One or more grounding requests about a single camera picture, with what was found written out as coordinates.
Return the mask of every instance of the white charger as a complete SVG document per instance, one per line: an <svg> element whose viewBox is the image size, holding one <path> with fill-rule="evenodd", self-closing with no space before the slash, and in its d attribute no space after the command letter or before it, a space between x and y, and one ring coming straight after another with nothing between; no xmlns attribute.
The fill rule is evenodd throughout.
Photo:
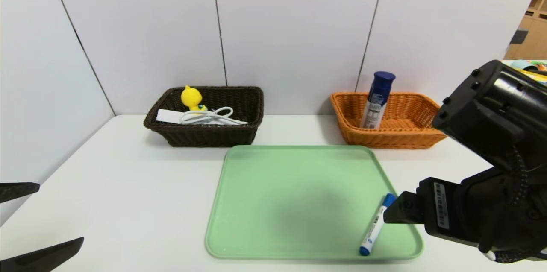
<svg viewBox="0 0 547 272"><path fill-rule="evenodd" d="M230 112L224 115L218 114L221 111L229 110ZM229 125L241 126L248 124L241 120L234 120L230 116L234 113L231 107L221 107L214 111L186 111L178 112L160 109L156 120L159 122L182 124L182 125Z"/></svg>

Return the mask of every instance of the blue spray can cap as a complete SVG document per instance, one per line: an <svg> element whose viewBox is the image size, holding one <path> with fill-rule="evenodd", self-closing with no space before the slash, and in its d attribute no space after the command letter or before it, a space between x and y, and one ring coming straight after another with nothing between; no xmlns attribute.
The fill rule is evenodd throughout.
<svg viewBox="0 0 547 272"><path fill-rule="evenodd" d="M377 71L374 73L373 85L379 89L390 89L393 80L395 80L395 75L391 72Z"/></svg>

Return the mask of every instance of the orange wicker basket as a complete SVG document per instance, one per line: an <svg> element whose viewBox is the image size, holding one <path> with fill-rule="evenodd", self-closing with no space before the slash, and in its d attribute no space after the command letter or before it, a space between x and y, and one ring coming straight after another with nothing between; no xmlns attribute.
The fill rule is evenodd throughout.
<svg viewBox="0 0 547 272"><path fill-rule="evenodd" d="M416 93L391 93L379 128L359 128L367 96L368 93L334 93L330 97L338 126L348 144L424 149L446 137L431 125L439 106Z"/></svg>

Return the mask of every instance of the barcode label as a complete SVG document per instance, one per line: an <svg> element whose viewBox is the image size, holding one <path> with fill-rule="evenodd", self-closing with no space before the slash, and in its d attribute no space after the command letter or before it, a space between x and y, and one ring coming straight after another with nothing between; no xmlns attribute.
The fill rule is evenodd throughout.
<svg viewBox="0 0 547 272"><path fill-rule="evenodd" d="M433 186L435 189L435 206L437 208L437 225L444 229L450 229L445 188L442 184L436 182L433 183Z"/></svg>

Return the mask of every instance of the white table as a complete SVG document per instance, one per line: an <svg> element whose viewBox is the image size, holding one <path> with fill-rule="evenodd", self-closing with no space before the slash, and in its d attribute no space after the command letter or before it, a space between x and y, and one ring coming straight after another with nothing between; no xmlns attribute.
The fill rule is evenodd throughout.
<svg viewBox="0 0 547 272"><path fill-rule="evenodd" d="M545 271L542 262L502 265L477 249L430 237L415 260L384 264L217 260L204 247L226 148L172 148L143 115L113 118L1 228L0 259L84 236L59 272ZM265 116L254 144L344 144L333 116ZM400 193L434 176L459 182L488 163L451 139L427 150L376 149Z"/></svg>

